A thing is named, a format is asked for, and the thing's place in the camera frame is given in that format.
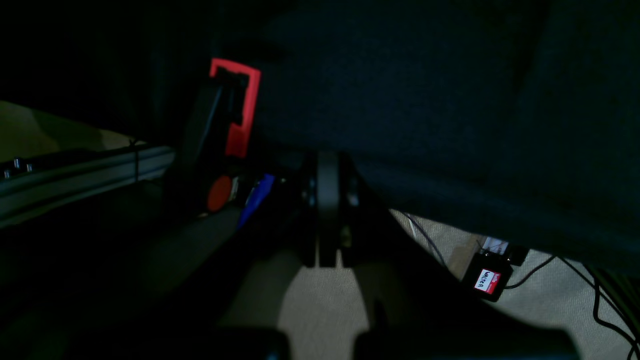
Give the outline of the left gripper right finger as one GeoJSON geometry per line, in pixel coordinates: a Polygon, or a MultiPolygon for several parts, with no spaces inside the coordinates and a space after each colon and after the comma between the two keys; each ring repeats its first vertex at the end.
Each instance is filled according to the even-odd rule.
{"type": "Polygon", "coordinates": [[[327,153],[330,249],[353,269],[369,330],[355,360],[578,360],[562,330],[527,325],[485,303],[411,238],[339,152],[327,153]]]}

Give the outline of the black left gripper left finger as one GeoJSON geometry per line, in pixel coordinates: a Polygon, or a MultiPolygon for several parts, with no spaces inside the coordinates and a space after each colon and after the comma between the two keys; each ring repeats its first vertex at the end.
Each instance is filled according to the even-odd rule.
{"type": "Polygon", "coordinates": [[[3,360],[288,360],[276,324],[314,263],[322,153],[240,212],[197,215],[151,181],[1,231],[3,360]]]}

